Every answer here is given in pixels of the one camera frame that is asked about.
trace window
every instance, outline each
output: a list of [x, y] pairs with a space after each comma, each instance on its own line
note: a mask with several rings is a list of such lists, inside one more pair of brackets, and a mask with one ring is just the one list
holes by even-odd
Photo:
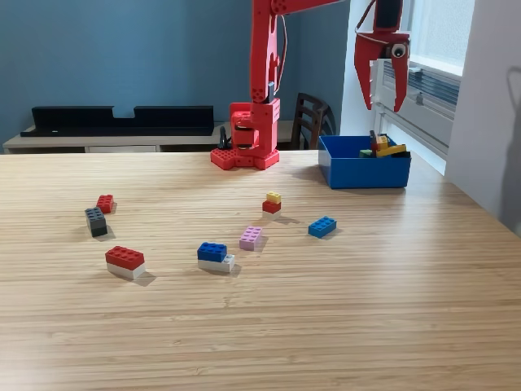
[[407, 144], [444, 172], [475, 0], [404, 0], [402, 30], [411, 31], [407, 98], [393, 111], [395, 77], [389, 60], [375, 69], [374, 129]]
[[462, 75], [475, 0], [406, 0], [411, 60]]

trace blue box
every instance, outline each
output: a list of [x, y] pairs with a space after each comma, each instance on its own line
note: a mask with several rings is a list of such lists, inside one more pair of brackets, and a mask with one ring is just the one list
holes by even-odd
[[197, 250], [197, 259], [201, 261], [223, 262], [228, 248], [224, 244], [204, 242]]
[[[389, 139], [389, 146], [394, 146]], [[406, 187], [409, 181], [408, 157], [359, 157], [371, 149], [370, 136], [321, 136], [318, 164], [331, 189]]]
[[308, 227], [308, 234], [321, 239], [334, 230], [336, 230], [336, 220], [325, 216]]

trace pink lego brick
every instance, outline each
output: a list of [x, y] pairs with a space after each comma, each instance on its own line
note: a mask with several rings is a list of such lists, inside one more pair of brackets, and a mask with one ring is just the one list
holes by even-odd
[[239, 247], [242, 250], [255, 251], [255, 246], [259, 243], [262, 234], [262, 227], [249, 226], [239, 240]]

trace blue wall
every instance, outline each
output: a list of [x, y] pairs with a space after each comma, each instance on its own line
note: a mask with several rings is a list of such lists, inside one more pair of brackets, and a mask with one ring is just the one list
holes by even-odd
[[344, 95], [349, 3], [346, 0], [303, 12], [300, 20], [300, 92], [330, 105], [337, 132]]
[[[128, 116], [138, 105], [207, 104], [216, 121], [226, 121], [230, 103], [250, 100], [251, 6], [251, 0], [0, 1], [0, 143], [30, 126], [30, 109], [39, 105], [114, 105], [117, 116]], [[347, 22], [337, 24], [347, 18], [345, 3], [287, 17], [283, 119], [292, 119], [302, 91], [324, 98], [339, 120]]]

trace black tray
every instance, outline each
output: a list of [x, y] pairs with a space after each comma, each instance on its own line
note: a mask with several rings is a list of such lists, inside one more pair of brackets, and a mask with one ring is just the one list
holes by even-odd
[[213, 106], [134, 109], [134, 118], [114, 118], [112, 106], [33, 108], [34, 130], [22, 137], [211, 136]]

